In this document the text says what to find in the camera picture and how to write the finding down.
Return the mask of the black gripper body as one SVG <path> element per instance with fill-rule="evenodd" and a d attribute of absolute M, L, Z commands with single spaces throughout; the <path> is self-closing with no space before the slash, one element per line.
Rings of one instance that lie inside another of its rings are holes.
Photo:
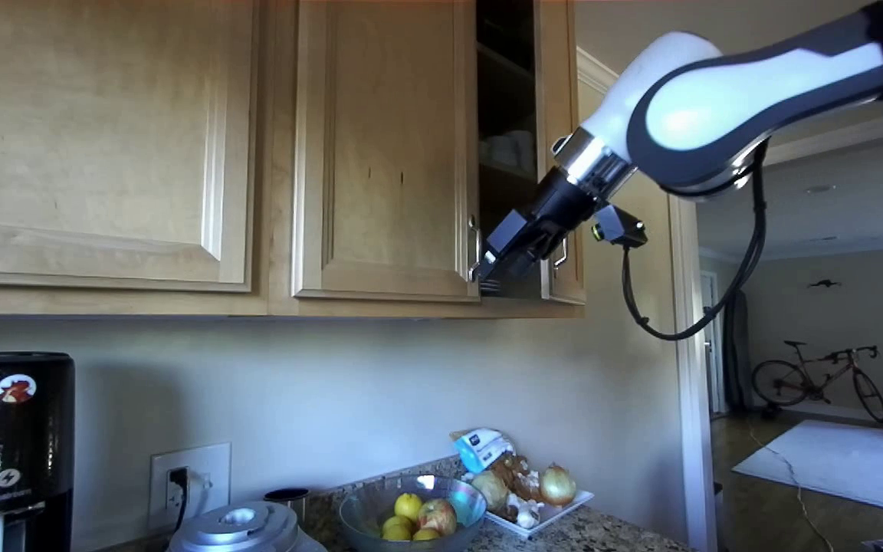
<path fill-rule="evenodd" d="M 586 218 L 599 209 L 599 197 L 571 183 L 561 167 L 553 167 L 539 186 L 535 200 L 509 209 L 503 222 L 484 239 L 484 267 L 496 271 L 517 256 L 541 260 L 553 249 L 561 245 Z"/>

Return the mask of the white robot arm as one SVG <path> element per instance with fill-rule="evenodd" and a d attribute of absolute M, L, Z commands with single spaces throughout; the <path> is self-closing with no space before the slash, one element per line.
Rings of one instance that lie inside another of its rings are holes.
<path fill-rule="evenodd" d="M 696 35 L 661 35 L 556 143 L 535 200 L 486 232 L 473 276 L 547 260 L 581 222 L 636 249 L 645 227 L 610 202 L 631 167 L 666 194 L 708 197 L 742 179 L 772 131 L 875 100 L 883 100 L 883 0 L 738 54 Z"/>

